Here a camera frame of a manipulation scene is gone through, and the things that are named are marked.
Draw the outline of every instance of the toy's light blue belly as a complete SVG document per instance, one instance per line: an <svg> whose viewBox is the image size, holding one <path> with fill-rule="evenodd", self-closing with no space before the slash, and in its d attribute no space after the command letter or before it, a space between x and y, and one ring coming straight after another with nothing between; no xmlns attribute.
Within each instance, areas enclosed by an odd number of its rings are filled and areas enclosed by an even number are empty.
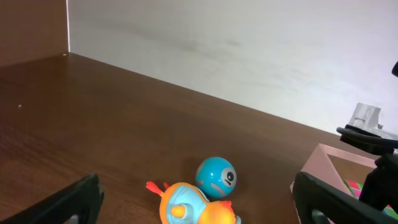
<svg viewBox="0 0 398 224"><path fill-rule="evenodd" d="M184 205L186 214L183 218L171 215L170 210L176 205ZM195 190L187 186L179 186L167 203L166 217L170 224L191 224L198 223L200 215L206 208L206 203Z"/></svg>

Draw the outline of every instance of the wood panel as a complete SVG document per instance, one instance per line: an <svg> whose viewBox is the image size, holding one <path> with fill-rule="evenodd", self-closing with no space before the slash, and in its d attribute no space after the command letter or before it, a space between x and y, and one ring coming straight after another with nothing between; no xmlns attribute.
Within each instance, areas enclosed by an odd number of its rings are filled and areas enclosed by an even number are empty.
<svg viewBox="0 0 398 224"><path fill-rule="evenodd" d="M338 136L70 54L0 68L0 218L85 174L105 191L98 223L160 223L154 180L193 183L229 160L244 223L298 223L289 185Z"/></svg>
<svg viewBox="0 0 398 224"><path fill-rule="evenodd" d="M66 0L0 1L0 67L66 52Z"/></svg>

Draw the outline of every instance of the pink and green object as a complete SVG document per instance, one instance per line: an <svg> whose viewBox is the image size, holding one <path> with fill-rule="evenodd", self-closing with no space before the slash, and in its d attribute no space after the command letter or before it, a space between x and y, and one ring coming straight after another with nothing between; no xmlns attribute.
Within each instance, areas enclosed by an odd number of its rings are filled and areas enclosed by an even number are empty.
<svg viewBox="0 0 398 224"><path fill-rule="evenodd" d="M363 188L363 184L359 184L350 180L345 180L344 183L347 185L351 193L354 195L356 199L359 199L359 196L361 195L361 191ZM398 220L398 214L391 208L390 205L388 205L384 210L384 214L387 214L391 216L392 218L395 218Z"/></svg>

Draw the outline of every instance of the white wall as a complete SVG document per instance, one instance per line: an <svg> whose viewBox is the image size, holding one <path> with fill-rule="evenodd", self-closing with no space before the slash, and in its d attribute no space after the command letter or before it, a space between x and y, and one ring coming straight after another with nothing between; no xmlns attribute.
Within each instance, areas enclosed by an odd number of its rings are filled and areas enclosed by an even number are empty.
<svg viewBox="0 0 398 224"><path fill-rule="evenodd" d="M71 51L335 132L398 133L397 0L69 0Z"/></svg>

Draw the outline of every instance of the white vertical strip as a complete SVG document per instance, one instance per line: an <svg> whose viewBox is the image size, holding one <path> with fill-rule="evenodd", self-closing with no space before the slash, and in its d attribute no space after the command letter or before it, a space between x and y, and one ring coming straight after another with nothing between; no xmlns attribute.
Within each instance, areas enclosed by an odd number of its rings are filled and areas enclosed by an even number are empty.
<svg viewBox="0 0 398 224"><path fill-rule="evenodd" d="M69 30L69 6L67 1L67 26L68 26L68 52L70 52L70 30Z"/></svg>

